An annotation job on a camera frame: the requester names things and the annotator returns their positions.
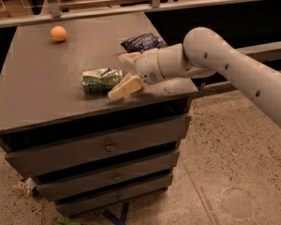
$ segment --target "drawer handle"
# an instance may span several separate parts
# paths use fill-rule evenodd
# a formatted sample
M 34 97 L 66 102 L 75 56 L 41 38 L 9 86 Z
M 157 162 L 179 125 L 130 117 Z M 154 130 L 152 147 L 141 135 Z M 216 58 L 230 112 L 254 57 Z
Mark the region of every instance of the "drawer handle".
M 112 146 L 111 142 L 107 142 L 105 150 L 108 152 L 111 152 L 113 149 L 114 149 L 114 146 Z
M 122 194 L 119 193 L 119 194 L 118 194 L 118 197 L 117 197 L 117 200 L 118 200 L 118 201 L 121 201 L 122 199 L 123 199 Z
M 113 180 L 114 180 L 114 181 L 119 181 L 119 180 L 120 180 L 120 176 L 119 176 L 118 173 L 115 173 L 115 174 L 114 174 Z

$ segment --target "dark blue snack bag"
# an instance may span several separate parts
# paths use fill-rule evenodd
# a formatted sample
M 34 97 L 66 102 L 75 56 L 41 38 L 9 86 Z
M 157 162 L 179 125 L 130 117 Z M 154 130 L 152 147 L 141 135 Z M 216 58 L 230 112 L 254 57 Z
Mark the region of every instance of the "dark blue snack bag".
M 166 43 L 160 40 L 157 36 L 152 33 L 142 34 L 137 37 L 132 37 L 121 42 L 121 45 L 129 52 L 140 52 L 143 53 L 153 48 L 165 47 Z

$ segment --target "gray countertop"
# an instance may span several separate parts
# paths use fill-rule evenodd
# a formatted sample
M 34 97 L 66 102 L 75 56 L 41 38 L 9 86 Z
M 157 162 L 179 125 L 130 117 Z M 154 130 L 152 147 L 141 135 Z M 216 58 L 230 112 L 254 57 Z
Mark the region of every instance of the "gray countertop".
M 52 42 L 50 31 L 55 25 L 67 30 L 65 42 Z M 18 27 L 0 77 L 0 133 L 173 96 L 195 96 L 197 88 L 183 78 L 146 85 L 141 92 L 116 101 L 82 91 L 84 70 L 121 68 L 135 73 L 118 59 L 126 53 L 120 42 L 148 32 L 159 36 L 143 13 Z

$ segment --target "drawer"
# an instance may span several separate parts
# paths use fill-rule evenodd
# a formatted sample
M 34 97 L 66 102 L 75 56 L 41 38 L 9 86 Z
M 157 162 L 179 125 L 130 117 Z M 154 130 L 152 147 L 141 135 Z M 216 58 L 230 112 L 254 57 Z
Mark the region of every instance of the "drawer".
M 172 174 L 162 175 L 131 187 L 119 188 L 95 197 L 57 204 L 56 208 L 63 216 L 71 217 L 102 206 L 122 202 L 161 188 L 167 188 L 171 184 L 171 181 Z
M 187 133 L 187 115 L 158 119 L 110 133 L 55 142 L 6 154 L 22 177 L 34 177 L 162 143 L 180 141 Z
M 116 166 L 108 167 L 104 171 L 86 172 L 39 185 L 37 186 L 37 191 L 48 201 L 57 201 L 86 191 L 119 184 L 150 173 L 171 169 L 176 166 L 178 157 L 179 150 L 176 149 L 139 160 L 132 160 L 128 163 L 120 163 Z

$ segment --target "concrete floor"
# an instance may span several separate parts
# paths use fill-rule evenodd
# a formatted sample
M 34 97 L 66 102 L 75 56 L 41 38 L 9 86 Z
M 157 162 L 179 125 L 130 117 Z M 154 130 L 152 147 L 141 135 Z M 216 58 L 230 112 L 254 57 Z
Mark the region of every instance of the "concrete floor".
M 128 204 L 74 217 L 81 224 L 281 225 L 281 130 L 240 92 L 198 98 L 172 185 Z M 40 196 L 11 188 L 20 176 L 0 148 L 0 225 L 49 225 L 61 216 Z

